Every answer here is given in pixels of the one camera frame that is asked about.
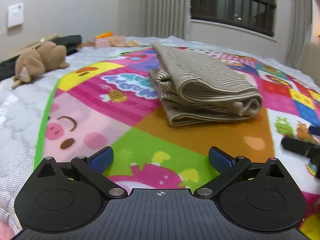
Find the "wall switch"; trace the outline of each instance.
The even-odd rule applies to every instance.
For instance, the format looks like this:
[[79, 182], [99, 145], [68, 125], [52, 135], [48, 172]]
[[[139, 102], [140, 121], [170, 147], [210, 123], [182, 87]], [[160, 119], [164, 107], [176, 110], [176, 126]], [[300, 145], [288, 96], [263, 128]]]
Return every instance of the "wall switch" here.
[[23, 3], [8, 7], [8, 28], [23, 24]]

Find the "bed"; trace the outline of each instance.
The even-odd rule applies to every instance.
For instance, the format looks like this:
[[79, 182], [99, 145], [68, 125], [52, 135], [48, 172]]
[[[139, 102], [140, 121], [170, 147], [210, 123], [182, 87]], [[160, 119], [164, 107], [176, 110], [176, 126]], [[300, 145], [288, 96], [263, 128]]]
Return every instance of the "bed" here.
[[[320, 125], [320, 88], [312, 78], [274, 59], [199, 42], [175, 37], [128, 39], [143, 45], [159, 41], [223, 60], [262, 91], [263, 109], [248, 122], [170, 127], [148, 83], [148, 69], [158, 67], [156, 54], [150, 48], [85, 47], [67, 57], [70, 67], [47, 73], [33, 84], [11, 90], [12, 79], [3, 80], [0, 82], [0, 239], [21, 230], [14, 213], [14, 200], [45, 156], [64, 162], [111, 145], [115, 160], [104, 175], [128, 191], [135, 187], [194, 190], [218, 175], [207, 165], [208, 147], [212, 144], [218, 144], [215, 146], [231, 155], [246, 155], [254, 162], [265, 162], [272, 156], [279, 158], [308, 202], [301, 230], [318, 239], [320, 232], [313, 230], [318, 223], [313, 204], [320, 198], [320, 182], [314, 179], [308, 160], [280, 147], [284, 130], [319, 144], [318, 138], [305, 132], [310, 124]], [[81, 79], [74, 81], [75, 76]], [[97, 120], [103, 120], [101, 123], [105, 125], [100, 127]], [[78, 132], [79, 126], [87, 132]], [[205, 138], [208, 133], [220, 137], [217, 136], [217, 141]], [[230, 147], [230, 138], [238, 137]], [[155, 176], [146, 179], [145, 174], [151, 173]]]

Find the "mat green border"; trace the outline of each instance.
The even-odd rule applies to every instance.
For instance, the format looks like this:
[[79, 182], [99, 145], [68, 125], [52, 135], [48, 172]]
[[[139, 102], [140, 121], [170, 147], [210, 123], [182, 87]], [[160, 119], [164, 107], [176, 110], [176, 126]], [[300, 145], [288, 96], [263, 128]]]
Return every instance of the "mat green border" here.
[[52, 105], [52, 102], [54, 100], [54, 95], [56, 94], [56, 91], [57, 91], [57, 88], [58, 88], [58, 85], [60, 83], [60, 80], [59, 79], [56, 84], [54, 85], [50, 95], [49, 95], [49, 98], [48, 98], [48, 101], [47, 101], [47, 105], [45, 107], [45, 110], [44, 110], [44, 114], [43, 114], [43, 117], [42, 117], [42, 121], [41, 121], [41, 124], [40, 124], [40, 129], [39, 129], [39, 133], [38, 133], [38, 141], [37, 141], [37, 147], [36, 147], [36, 154], [35, 154], [35, 158], [34, 158], [34, 163], [33, 163], [33, 169], [35, 169], [39, 163], [41, 162], [42, 160], [42, 153], [43, 153], [43, 148], [44, 148], [44, 137], [45, 137], [45, 130], [47, 128], [47, 123], [48, 123], [48, 117], [49, 117], [49, 114], [50, 114], [50, 110], [51, 110], [51, 105]]

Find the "plush toy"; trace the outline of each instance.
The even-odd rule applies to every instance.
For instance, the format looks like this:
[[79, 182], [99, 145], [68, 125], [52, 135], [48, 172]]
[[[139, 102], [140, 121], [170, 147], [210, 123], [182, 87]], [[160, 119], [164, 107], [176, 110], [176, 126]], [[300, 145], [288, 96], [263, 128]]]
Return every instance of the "plush toy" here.
[[51, 41], [44, 42], [37, 50], [25, 49], [16, 61], [12, 88], [32, 82], [47, 71], [68, 67], [66, 55], [65, 46], [57, 46]]

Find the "window sill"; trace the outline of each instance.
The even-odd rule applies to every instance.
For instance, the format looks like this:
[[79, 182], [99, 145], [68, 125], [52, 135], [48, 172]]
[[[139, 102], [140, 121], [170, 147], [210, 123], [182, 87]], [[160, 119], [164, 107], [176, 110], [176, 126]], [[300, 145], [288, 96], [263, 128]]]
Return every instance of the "window sill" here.
[[216, 23], [216, 22], [202, 21], [202, 20], [195, 20], [195, 19], [191, 19], [191, 22], [197, 22], [197, 23], [208, 24], [208, 25], [216, 25], [216, 26], [220, 26], [220, 27], [224, 27], [224, 28], [228, 28], [228, 29], [232, 29], [232, 30], [237, 30], [237, 31], [249, 33], [249, 34], [252, 34], [252, 35], [255, 35], [255, 36], [259, 36], [259, 37], [261, 37], [263, 39], [266, 39], [266, 40], [277, 42], [276, 39], [273, 38], [273, 37], [270, 37], [270, 36], [267, 36], [267, 35], [264, 35], [264, 34], [261, 34], [261, 33], [253, 32], [253, 31], [250, 31], [250, 30], [246, 30], [246, 29], [243, 29], [243, 28], [235, 27], [235, 26], [232, 26], [232, 25]]

